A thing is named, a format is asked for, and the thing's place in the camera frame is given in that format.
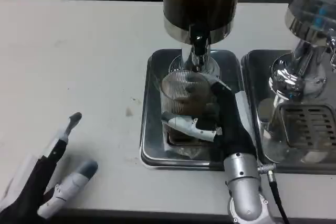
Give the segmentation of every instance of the drip tray grate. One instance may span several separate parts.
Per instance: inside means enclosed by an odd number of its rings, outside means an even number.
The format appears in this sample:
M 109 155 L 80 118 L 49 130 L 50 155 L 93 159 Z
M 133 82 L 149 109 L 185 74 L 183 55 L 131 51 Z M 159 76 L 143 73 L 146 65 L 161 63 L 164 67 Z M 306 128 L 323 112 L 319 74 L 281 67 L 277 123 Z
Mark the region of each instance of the drip tray grate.
M 290 147 L 311 150 L 336 149 L 335 112 L 327 105 L 279 106 Z

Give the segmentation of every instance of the table surface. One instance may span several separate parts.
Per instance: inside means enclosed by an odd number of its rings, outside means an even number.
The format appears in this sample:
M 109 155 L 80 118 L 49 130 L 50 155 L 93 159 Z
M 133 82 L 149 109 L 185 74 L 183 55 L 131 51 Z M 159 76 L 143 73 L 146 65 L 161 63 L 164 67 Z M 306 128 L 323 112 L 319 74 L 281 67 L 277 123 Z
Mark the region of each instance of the table surface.
M 227 214 L 225 173 L 151 170 L 139 158 L 147 59 L 181 46 L 164 30 L 162 3 L 0 0 L 0 8 L 0 191 L 26 154 L 38 155 L 80 111 L 53 181 L 86 158 L 99 170 L 68 208 Z M 214 48 L 239 59 L 253 49 L 290 49 L 297 40 L 286 8 L 238 4 L 232 33 Z M 336 176 L 277 179 L 289 217 L 336 218 Z

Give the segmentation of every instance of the robotic hand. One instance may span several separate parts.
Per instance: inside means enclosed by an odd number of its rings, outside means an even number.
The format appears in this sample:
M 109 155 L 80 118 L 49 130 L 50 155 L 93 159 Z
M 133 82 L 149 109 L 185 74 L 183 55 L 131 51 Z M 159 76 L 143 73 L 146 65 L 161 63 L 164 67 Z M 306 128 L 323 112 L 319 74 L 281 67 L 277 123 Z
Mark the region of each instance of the robotic hand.
M 162 113 L 162 122 L 186 135 L 214 142 L 222 150 L 224 170 L 228 177 L 226 184 L 231 196 L 228 213 L 234 223 L 276 223 L 270 215 L 268 201 L 262 195 L 260 183 L 262 173 L 269 173 L 275 183 L 272 173 L 275 167 L 258 166 L 256 149 L 251 136 L 241 123 L 235 95 L 218 79 L 206 77 L 219 105 L 216 125 L 212 129 L 206 129 L 203 125 L 209 124 L 202 122 L 202 119 L 168 112 Z
M 93 177 L 98 164 L 86 161 L 60 184 L 45 192 L 57 162 L 66 150 L 70 132 L 80 119 L 81 113 L 72 115 L 67 127 L 58 132 L 42 156 L 28 157 L 18 169 L 0 199 L 1 224 L 44 223 Z

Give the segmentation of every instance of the dark coffee container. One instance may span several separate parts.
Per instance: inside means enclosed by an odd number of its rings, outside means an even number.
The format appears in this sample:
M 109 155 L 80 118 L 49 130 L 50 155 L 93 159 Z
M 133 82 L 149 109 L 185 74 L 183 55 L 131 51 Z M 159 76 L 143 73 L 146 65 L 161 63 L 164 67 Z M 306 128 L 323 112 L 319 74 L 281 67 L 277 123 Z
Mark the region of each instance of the dark coffee container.
M 163 0 L 165 28 L 176 40 L 188 43 L 190 25 L 205 24 L 211 31 L 211 43 L 231 31 L 238 0 Z

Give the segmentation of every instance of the gray fingertip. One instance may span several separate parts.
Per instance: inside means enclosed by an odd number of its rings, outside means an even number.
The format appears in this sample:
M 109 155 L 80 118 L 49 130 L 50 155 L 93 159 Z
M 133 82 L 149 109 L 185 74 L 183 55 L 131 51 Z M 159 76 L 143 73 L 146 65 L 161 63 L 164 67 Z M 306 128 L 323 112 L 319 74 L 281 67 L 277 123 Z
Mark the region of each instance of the gray fingertip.
M 174 115 L 173 113 L 165 111 L 161 114 L 161 121 L 163 121 L 165 123 L 168 123 L 169 120 L 173 119 L 174 117 L 176 117 L 176 115 Z
M 79 122 L 82 119 L 82 113 L 80 112 L 76 112 L 75 114 L 73 114 L 72 116 L 70 116 L 70 121 L 72 122 Z
M 76 172 L 87 177 L 92 178 L 98 170 L 98 163 L 94 160 L 84 161 L 77 169 Z

